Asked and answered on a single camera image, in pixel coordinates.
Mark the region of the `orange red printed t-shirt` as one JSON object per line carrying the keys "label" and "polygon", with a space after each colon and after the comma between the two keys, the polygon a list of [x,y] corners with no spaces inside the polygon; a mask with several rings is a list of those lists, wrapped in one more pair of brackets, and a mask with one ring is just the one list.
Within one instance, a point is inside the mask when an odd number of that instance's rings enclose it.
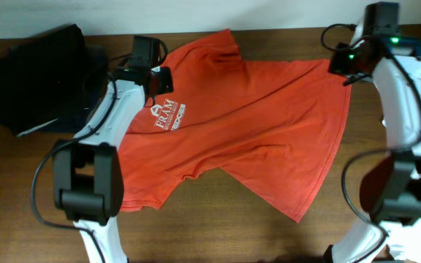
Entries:
{"label": "orange red printed t-shirt", "polygon": [[122,211],[159,209],[219,168],[300,221],[341,144],[351,89],[326,59],[249,61],[229,30],[168,55],[174,91],[132,121],[119,150]]}

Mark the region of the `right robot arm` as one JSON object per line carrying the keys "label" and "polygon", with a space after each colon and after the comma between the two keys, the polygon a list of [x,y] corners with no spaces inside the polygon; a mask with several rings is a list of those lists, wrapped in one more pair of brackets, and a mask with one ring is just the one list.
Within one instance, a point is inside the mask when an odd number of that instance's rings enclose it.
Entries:
{"label": "right robot arm", "polygon": [[332,48],[330,73],[346,85],[376,87],[387,144],[360,184],[356,221],[324,262],[374,262],[383,247],[421,226],[421,41],[402,35],[398,17],[396,2],[369,4],[350,26],[351,42]]}

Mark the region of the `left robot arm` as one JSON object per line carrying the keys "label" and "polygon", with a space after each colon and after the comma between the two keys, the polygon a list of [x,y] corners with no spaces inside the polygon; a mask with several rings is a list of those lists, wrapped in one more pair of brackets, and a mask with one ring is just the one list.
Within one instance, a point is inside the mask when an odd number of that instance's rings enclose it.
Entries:
{"label": "left robot arm", "polygon": [[118,150],[134,117],[159,94],[173,91],[164,66],[166,44],[136,36],[132,51],[107,75],[107,87],[88,123],[72,140],[58,141],[53,160],[55,206],[81,234],[90,262],[127,262],[117,215],[124,199]]}

